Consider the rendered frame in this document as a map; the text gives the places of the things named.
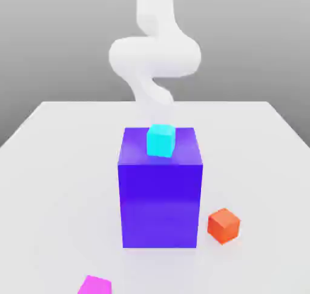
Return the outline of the small cyan cube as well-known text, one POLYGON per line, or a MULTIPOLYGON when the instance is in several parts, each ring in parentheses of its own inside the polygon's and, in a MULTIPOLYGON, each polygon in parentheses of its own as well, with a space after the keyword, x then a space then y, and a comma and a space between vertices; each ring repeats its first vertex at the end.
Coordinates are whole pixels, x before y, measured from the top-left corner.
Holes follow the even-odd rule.
POLYGON ((176 144, 176 128, 153 124, 147 131, 147 155, 171 158, 176 144))

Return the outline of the small orange cube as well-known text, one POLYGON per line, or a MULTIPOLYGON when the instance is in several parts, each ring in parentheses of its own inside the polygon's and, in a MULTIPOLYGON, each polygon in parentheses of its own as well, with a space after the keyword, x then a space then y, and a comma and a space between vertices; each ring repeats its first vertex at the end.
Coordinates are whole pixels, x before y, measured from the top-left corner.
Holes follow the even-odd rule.
POLYGON ((233 240, 239 234, 240 219, 226 208, 208 217, 207 232, 221 245, 233 240))

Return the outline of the small magenta cube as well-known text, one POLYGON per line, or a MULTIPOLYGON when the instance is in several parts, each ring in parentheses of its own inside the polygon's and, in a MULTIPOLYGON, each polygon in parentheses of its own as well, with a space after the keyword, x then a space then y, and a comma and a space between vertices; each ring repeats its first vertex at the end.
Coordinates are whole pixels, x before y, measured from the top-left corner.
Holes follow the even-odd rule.
POLYGON ((107 279, 88 275, 77 294, 112 294, 112 283, 107 279))

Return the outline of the large purple box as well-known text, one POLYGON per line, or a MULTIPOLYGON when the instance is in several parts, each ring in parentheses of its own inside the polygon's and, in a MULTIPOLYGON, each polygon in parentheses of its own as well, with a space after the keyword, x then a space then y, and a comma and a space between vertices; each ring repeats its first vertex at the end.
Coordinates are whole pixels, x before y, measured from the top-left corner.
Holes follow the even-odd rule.
POLYGON ((122 245, 195 248, 203 162, 192 128, 176 130, 170 158, 147 155, 147 129, 125 128, 117 163, 122 245))

